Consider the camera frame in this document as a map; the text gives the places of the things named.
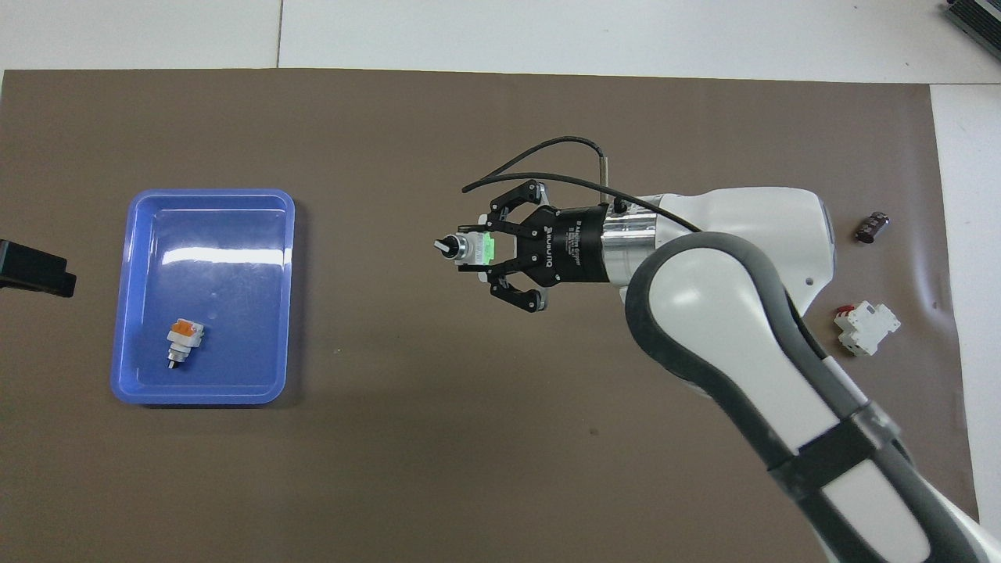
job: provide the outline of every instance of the electrolytic capacitor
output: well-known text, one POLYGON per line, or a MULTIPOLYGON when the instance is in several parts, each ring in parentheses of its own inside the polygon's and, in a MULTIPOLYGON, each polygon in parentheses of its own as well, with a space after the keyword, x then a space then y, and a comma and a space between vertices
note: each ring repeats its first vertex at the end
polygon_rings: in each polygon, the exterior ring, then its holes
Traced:
POLYGON ((866 244, 872 244, 876 235, 888 224, 890 224, 890 217, 886 213, 876 211, 862 221, 859 229, 855 231, 855 238, 866 244))

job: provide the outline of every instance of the black object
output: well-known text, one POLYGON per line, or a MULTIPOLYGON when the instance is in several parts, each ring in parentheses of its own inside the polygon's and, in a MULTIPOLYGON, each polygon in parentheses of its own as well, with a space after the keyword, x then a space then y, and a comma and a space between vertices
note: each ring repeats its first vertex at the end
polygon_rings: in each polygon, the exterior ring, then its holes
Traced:
POLYGON ((454 257, 458 255, 460 246, 458 244, 458 238, 456 238, 454 234, 449 234, 444 238, 439 238, 438 242, 447 247, 446 250, 441 250, 442 256, 448 259, 454 259, 454 257))
POLYGON ((928 538, 930 553, 924 563, 988 561, 911 464, 896 439, 893 421, 824 364, 827 354, 811 345, 814 339, 791 306, 775 265, 751 242, 722 232, 699 232, 664 244, 633 274, 626 294, 626 321, 648 356, 675 376, 702 388, 723 408, 839 561, 886 563, 830 498, 816 490, 845 469, 842 453, 871 462, 904 501, 928 538), (654 275, 674 256, 696 248, 721 250, 746 269, 780 349, 841 421, 828 434, 797 452, 790 451, 733 380, 671 338, 655 320, 650 305, 654 275), (825 451, 832 455, 825 456, 825 451), (814 471, 818 473, 805 475, 814 471))
POLYGON ((855 239, 866 244, 872 244, 873 240, 876 239, 876 235, 888 224, 890 224, 890 217, 886 213, 876 211, 862 221, 859 229, 855 231, 855 239))
POLYGON ((0 239, 0 288, 72 298, 76 275, 66 271, 66 258, 0 239))
POLYGON ((627 209, 629 209, 629 205, 626 203, 626 200, 623 199, 622 197, 616 197, 612 201, 612 210, 613 211, 615 211, 617 213, 625 213, 627 209))
POLYGON ((1001 59, 1001 0, 950 0, 945 16, 1001 59))
POLYGON ((526 180, 526 179, 562 181, 564 183, 572 183, 575 185, 580 185, 582 187, 587 187, 588 189, 593 189, 595 191, 604 193, 606 195, 619 197, 620 199, 629 201, 634 205, 638 205, 640 207, 643 207, 644 209, 648 209, 659 215, 668 217, 669 219, 684 226, 685 228, 691 230, 692 232, 702 231, 701 228, 692 224, 686 218, 680 217, 667 209, 658 207, 657 205, 651 203, 650 201, 647 201, 646 199, 641 199, 640 197, 636 197, 635 195, 624 193, 622 191, 619 191, 618 189, 612 189, 607 185, 602 185, 599 183, 595 183, 593 181, 588 181, 586 179, 576 178, 574 176, 568 176, 566 174, 553 174, 550 172, 515 172, 512 174, 498 174, 495 176, 485 176, 472 183, 466 184, 465 186, 462 187, 461 191, 462 193, 468 193, 477 187, 481 187, 491 183, 499 183, 509 180, 526 180))
POLYGON ((499 167, 494 168, 492 172, 486 174, 483 177, 484 178, 488 178, 490 176, 495 176, 495 175, 499 174, 500 172, 504 172, 505 170, 508 170, 509 168, 511 168, 512 166, 514 166, 515 164, 518 164, 522 160, 525 160, 528 156, 530 156, 532 154, 535 154, 536 152, 539 152, 540 150, 542 150, 542 149, 544 149, 544 148, 546 148, 548 146, 553 146, 555 144, 560 144, 562 142, 579 142, 581 144, 586 144, 586 145, 590 146, 592 148, 592 150, 594 150, 595 153, 598 154, 598 162, 599 162, 599 166, 601 168, 599 170, 599 175, 601 175, 602 177, 605 177, 605 175, 607 174, 607 171, 605 170, 605 166, 607 165, 607 163, 605 161, 605 151, 602 150, 602 147, 598 146, 597 142, 595 142, 595 141, 593 141, 593 140, 591 140, 589 138, 576 137, 576 136, 573 136, 573 135, 565 135, 565 136, 562 136, 562 137, 557 137, 555 139, 550 139, 550 140, 543 141, 543 142, 537 144, 536 146, 533 146, 532 148, 526 150, 522 154, 519 154, 518 156, 516 156, 516 157, 512 158, 511 160, 505 162, 504 164, 500 164, 499 167))
MULTIPOLYGON (((602 225, 608 204, 574 209, 540 205, 521 224, 507 220, 508 214, 524 203, 543 201, 545 184, 529 180, 490 201, 490 212, 483 224, 458 227, 459 232, 505 232, 515 236, 518 257, 494 264, 461 264, 459 271, 482 271, 490 285, 490 295, 529 313, 546 309, 546 299, 539 290, 523 292, 511 285, 508 275, 524 272, 543 288, 561 282, 608 282, 602 260, 602 225)), ((445 257, 457 253, 457 240, 445 236, 439 242, 448 246, 445 257)))

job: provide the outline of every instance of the white floor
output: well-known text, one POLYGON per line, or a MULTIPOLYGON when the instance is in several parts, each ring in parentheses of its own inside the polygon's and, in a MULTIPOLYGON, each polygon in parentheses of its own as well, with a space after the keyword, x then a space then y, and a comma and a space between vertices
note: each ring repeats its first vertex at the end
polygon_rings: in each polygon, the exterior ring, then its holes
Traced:
POLYGON ((14 68, 339 67, 932 86, 982 523, 1001 536, 1001 61, 941 0, 0 0, 14 68))

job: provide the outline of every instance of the black cable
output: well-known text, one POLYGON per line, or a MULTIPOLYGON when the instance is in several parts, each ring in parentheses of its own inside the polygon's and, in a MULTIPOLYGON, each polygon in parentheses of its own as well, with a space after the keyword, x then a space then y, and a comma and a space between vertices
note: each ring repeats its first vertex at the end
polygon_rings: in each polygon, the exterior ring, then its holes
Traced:
POLYGON ((511 160, 505 162, 504 164, 500 165, 499 168, 497 168, 497 169, 493 170, 492 172, 486 174, 485 176, 483 176, 483 178, 488 178, 490 176, 495 176, 495 175, 499 174, 500 172, 507 170, 508 168, 511 168, 515 164, 518 164, 522 160, 525 160, 527 157, 531 156, 532 154, 534 154, 534 153, 536 153, 536 152, 538 152, 538 151, 546 148, 547 146, 553 146, 554 144, 559 144, 559 143, 562 143, 562 142, 579 142, 581 144, 586 144, 586 145, 590 146, 591 148, 593 148, 595 150, 595 152, 598 153, 599 166, 600 166, 600 168, 602 168, 600 170, 600 173, 602 174, 601 177, 603 177, 603 178, 606 177, 606 171, 604 170, 604 167, 608 165, 607 164, 608 160, 606 160, 606 158, 605 158, 605 151, 602 150, 602 147, 598 146, 598 143, 596 143, 595 141, 593 141, 591 139, 588 139, 588 138, 585 138, 585 137, 575 137, 573 135, 566 135, 566 136, 562 136, 562 137, 556 137, 554 139, 550 139, 550 140, 547 140, 547 141, 543 141, 543 142, 537 144, 536 146, 534 146, 534 147, 526 150, 522 154, 519 154, 518 156, 516 156, 516 157, 512 158, 511 160))
POLYGON ((675 221, 676 223, 684 226, 685 228, 691 230, 692 232, 701 232, 702 231, 701 228, 699 228, 698 226, 690 223, 689 221, 685 220, 684 218, 682 218, 682 217, 680 217, 680 216, 672 213, 671 211, 668 211, 666 209, 662 209, 661 207, 658 207, 657 205, 655 205, 653 203, 650 203, 649 201, 644 201, 643 199, 640 199, 639 197, 636 197, 634 195, 630 195, 628 193, 623 193, 622 191, 619 191, 618 189, 612 189, 611 187, 609 187, 607 185, 601 185, 601 184, 595 183, 593 181, 588 181, 586 179, 576 178, 574 176, 567 176, 567 175, 564 175, 564 174, 553 174, 553 173, 549 173, 549 172, 516 172, 516 173, 513 173, 513 174, 499 174, 499 175, 490 174, 490 175, 482 177, 482 178, 480 178, 480 179, 478 179, 478 180, 476 180, 476 181, 474 181, 474 182, 472 182, 472 183, 464 186, 462 188, 462 193, 468 193, 468 192, 472 191, 473 189, 475 189, 475 188, 477 188, 479 186, 487 185, 487 184, 490 184, 490 183, 497 183, 497 182, 508 181, 508 180, 531 180, 531 179, 544 179, 544 180, 562 181, 562 182, 565 182, 565 183, 573 183, 573 184, 576 184, 576 185, 587 187, 589 189, 594 189, 595 191, 600 191, 602 193, 608 193, 609 195, 613 195, 613 196, 618 197, 620 199, 623 199, 625 201, 629 201, 631 203, 635 203, 635 204, 643 207, 644 209, 649 209, 649 210, 651 210, 651 211, 653 211, 653 212, 655 212, 655 213, 657 213, 659 215, 663 215, 665 217, 668 217, 669 219, 671 219, 671 220, 675 221))
POLYGON ((802 317, 800 317, 800 312, 796 311, 796 304, 793 303, 793 298, 790 297, 789 292, 786 292, 786 303, 789 304, 789 312, 793 315, 793 320, 796 321, 796 328, 799 329, 800 334, 803 335, 803 340, 807 341, 807 344, 810 345, 810 350, 812 350, 813 353, 817 355, 817 358, 820 358, 821 360, 830 356, 830 354, 824 350, 824 347, 817 342, 813 333, 810 332, 806 322, 803 321, 802 317))

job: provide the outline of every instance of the white circuit breaker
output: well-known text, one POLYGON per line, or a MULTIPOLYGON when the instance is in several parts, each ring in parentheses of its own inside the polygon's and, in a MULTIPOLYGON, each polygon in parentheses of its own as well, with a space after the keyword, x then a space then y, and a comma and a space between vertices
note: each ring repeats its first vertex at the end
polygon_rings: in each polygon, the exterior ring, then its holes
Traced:
POLYGON ((834 323, 842 330, 838 340, 856 356, 876 354, 879 343, 900 328, 900 321, 888 307, 869 302, 839 308, 834 323))

